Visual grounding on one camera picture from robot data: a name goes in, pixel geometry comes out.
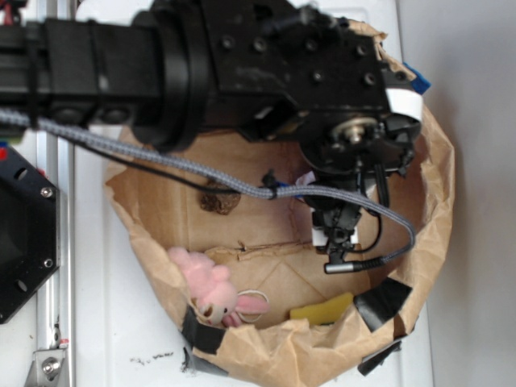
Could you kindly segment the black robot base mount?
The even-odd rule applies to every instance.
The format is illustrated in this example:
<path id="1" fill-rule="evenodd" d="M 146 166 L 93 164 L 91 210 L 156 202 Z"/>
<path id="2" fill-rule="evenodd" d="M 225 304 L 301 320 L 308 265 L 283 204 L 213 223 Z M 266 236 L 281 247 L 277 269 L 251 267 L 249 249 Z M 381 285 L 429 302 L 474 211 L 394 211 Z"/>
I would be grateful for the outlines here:
<path id="1" fill-rule="evenodd" d="M 54 273 L 53 184 L 13 147 L 1 149 L 1 323 Z"/>

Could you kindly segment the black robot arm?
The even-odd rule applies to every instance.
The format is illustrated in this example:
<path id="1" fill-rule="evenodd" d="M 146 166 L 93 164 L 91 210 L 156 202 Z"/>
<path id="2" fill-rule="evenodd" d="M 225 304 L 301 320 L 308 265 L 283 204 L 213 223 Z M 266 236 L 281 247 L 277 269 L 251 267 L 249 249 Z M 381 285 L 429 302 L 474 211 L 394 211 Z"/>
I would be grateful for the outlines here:
<path id="1" fill-rule="evenodd" d="M 155 1 L 127 26 L 21 24 L 21 6 L 1 4 L 2 142 L 41 129 L 208 177 L 229 194 L 304 198 L 327 273 L 381 267 L 414 246 L 346 260 L 361 210 L 414 236 L 389 207 L 387 178 L 406 173 L 422 126 L 421 95 L 350 20 L 287 1 Z M 296 142 L 314 182 L 267 174 L 255 187 L 178 156 L 215 129 Z"/>

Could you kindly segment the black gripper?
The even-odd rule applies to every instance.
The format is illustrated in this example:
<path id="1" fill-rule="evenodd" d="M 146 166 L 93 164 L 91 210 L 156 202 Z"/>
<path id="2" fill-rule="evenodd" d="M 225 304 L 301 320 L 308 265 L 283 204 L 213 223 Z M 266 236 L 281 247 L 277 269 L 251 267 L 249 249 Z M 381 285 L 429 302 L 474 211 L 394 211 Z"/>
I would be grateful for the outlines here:
<path id="1" fill-rule="evenodd" d="M 325 271 L 381 267 L 394 253 L 346 260 L 360 213 L 391 217 L 388 176 L 404 174 L 422 126 L 422 97 L 378 55 L 374 39 L 307 4 L 212 1 L 209 125 L 249 141 L 295 141 L 315 179 L 312 210 Z"/>

